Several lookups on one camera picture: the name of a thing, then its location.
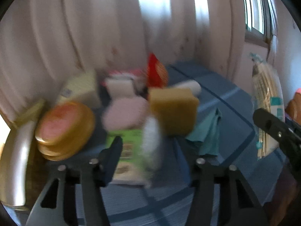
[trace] sponge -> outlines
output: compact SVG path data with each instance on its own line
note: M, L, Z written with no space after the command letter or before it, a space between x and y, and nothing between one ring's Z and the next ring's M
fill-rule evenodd
M149 103L166 135L187 135L193 130L199 100L190 89L151 88Z

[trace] green cloth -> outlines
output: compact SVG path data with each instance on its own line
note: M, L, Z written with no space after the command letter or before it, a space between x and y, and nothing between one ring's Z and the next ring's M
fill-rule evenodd
M216 108L186 136L186 139L191 141L189 144L198 155L219 154L219 124L221 118L222 113Z

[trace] red bag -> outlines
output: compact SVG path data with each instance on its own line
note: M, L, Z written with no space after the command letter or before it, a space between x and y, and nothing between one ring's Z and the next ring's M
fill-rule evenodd
M151 53L147 66L147 86L164 88L168 83L168 72L164 65Z

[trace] bag of snacks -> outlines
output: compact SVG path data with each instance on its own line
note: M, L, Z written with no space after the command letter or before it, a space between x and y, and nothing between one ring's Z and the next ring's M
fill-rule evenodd
M252 83L254 109L263 108L281 121L285 121L282 89L277 71L257 54L250 54L253 65ZM279 143L261 129L258 131L257 157L272 153Z
M164 65L152 53L147 65L147 87L164 88L168 83L168 72Z

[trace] pink object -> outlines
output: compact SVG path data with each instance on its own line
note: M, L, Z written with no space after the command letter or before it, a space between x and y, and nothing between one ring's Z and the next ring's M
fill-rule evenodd
M142 125L148 113L148 102L143 97L114 100L102 116L105 130L123 130Z
M44 119L40 137L43 140L53 140L63 135L79 118L78 107L72 103L55 107Z

